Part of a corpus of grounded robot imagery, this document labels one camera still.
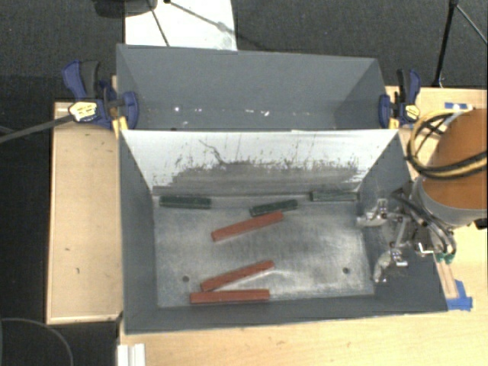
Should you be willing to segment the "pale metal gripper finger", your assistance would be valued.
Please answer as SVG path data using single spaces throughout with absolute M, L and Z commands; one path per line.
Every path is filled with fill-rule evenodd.
M 382 253 L 377 259 L 372 280 L 375 284 L 385 282 L 387 279 L 386 271 L 390 267 L 395 268 L 408 268 L 409 263 L 403 258 L 403 253 L 398 248 L 390 248 L 386 252 Z
M 378 199 L 373 208 L 356 218 L 356 225 L 358 227 L 377 227 L 388 221 L 396 220 L 397 215 L 388 210 L 388 204 L 387 199 Z

